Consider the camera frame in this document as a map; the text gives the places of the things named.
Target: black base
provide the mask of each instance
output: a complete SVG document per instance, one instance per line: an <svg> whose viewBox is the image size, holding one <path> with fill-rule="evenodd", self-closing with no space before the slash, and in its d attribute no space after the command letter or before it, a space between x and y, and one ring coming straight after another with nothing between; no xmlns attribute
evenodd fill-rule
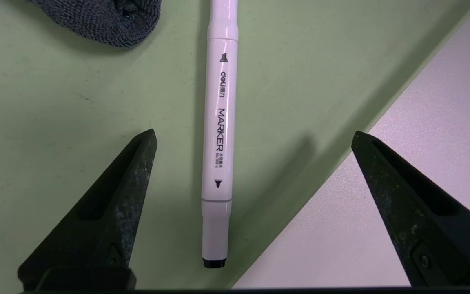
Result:
<svg viewBox="0 0 470 294"><path fill-rule="evenodd" d="M226 263L226 259L221 259L219 261L208 261L204 259L204 267L205 268L221 268L224 267L224 263Z"/></svg>

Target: screw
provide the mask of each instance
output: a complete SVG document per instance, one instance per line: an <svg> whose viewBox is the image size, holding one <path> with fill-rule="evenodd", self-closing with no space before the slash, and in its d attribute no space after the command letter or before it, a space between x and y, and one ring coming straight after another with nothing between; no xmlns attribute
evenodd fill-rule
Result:
<svg viewBox="0 0 470 294"><path fill-rule="evenodd" d="M427 256L425 255L420 256L420 262L423 268L429 268L429 259L427 258Z"/></svg>

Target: white marker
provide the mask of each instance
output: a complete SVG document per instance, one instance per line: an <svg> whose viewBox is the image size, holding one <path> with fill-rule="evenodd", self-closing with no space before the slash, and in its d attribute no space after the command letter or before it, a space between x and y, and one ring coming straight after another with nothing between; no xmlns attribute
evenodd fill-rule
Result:
<svg viewBox="0 0 470 294"><path fill-rule="evenodd" d="M211 0L202 182L206 268L223 267L228 257L238 41L237 0Z"/></svg>

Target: green table surface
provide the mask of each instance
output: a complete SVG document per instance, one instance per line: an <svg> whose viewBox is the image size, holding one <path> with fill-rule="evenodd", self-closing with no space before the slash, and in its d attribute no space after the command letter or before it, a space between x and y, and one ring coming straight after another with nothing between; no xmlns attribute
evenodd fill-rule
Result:
<svg viewBox="0 0 470 294"><path fill-rule="evenodd" d="M469 11L470 0L240 0L229 257L207 270L209 2L164 0L156 30L125 51L0 0L0 292L21 289L20 263L150 128L159 147L130 263L137 287L231 287Z"/></svg>

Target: gray cloth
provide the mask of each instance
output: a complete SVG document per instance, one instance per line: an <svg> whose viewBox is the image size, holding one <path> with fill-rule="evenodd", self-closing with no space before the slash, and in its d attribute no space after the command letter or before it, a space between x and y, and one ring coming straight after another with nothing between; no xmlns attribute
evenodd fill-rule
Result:
<svg viewBox="0 0 470 294"><path fill-rule="evenodd" d="M155 28L161 0L31 0L54 22L104 44L130 48Z"/></svg>

